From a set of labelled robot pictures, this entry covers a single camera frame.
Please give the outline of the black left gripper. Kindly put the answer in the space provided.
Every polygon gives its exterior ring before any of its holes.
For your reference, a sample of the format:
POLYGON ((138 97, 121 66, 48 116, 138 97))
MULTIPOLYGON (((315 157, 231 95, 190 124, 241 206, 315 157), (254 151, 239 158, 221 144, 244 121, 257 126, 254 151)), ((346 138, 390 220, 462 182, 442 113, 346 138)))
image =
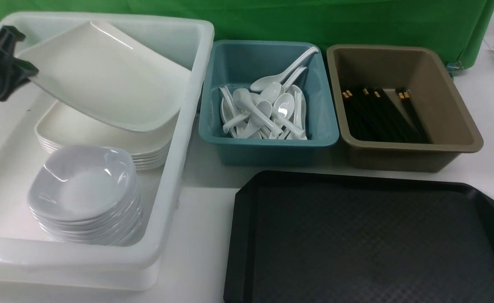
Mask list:
POLYGON ((39 69, 32 63, 12 55, 16 44, 24 42, 26 35, 15 26, 0 28, 0 101, 6 101, 17 89, 30 82, 39 69))

